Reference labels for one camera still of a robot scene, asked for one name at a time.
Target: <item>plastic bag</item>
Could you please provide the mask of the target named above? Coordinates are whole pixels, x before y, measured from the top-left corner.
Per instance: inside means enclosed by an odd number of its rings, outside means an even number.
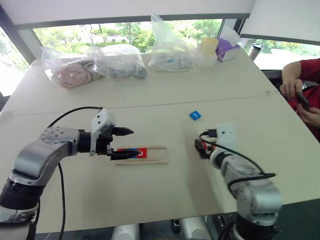
[[[93,58],[59,52],[50,47],[42,49],[41,61],[44,72],[55,84],[72,89],[103,77],[96,73]]]
[[[179,39],[156,14],[151,15],[155,42],[149,65],[157,72],[185,72],[196,63],[196,49]]]
[[[138,48],[130,44],[91,47],[88,56],[94,59],[95,71],[112,79],[144,79],[147,70]]]

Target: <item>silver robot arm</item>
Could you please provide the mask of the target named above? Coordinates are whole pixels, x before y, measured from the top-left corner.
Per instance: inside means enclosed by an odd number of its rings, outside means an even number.
[[[203,135],[215,137],[215,144],[236,148],[236,131],[232,124],[221,124]],[[275,235],[275,223],[282,207],[282,198],[275,184],[268,178],[273,173],[264,173],[256,163],[216,147],[209,155],[210,163],[221,170],[224,181],[236,198],[238,220],[233,227],[237,240],[271,240]]]
[[[27,145],[17,156],[14,168],[0,194],[0,239],[33,239],[31,220],[38,209],[44,188],[59,162],[78,152],[111,156],[111,160],[127,159],[138,151],[114,151],[112,135],[125,136],[133,131],[115,127],[115,118],[103,108],[91,121],[91,132],[53,126]]]

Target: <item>human hand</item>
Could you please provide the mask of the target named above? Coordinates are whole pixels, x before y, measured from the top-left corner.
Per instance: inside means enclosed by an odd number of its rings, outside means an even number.
[[[288,100],[292,100],[296,97],[297,92],[302,93],[302,81],[300,79],[283,80],[280,92]]]
[[[309,111],[305,110],[300,103],[298,104],[297,112],[301,120],[309,126],[320,128],[320,109],[310,107]]]

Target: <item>chair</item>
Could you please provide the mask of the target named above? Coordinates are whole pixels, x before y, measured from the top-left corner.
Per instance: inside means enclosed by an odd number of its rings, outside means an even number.
[[[2,93],[0,92],[0,111],[4,108],[6,102],[8,101],[10,96],[3,96]]]
[[[282,85],[282,71],[281,70],[265,70],[262,71],[270,82],[280,91]],[[302,89],[308,87],[318,86],[319,84],[313,81],[302,81]]]

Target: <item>floor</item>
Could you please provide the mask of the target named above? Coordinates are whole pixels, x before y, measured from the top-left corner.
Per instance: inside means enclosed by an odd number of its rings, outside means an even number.
[[[63,240],[109,240],[114,228],[99,228],[90,230],[67,231],[63,235]],[[57,240],[58,232],[39,233],[35,240]],[[171,230],[170,221],[155,221],[143,224],[140,230],[141,240],[163,240],[180,239],[180,234],[174,234]]]

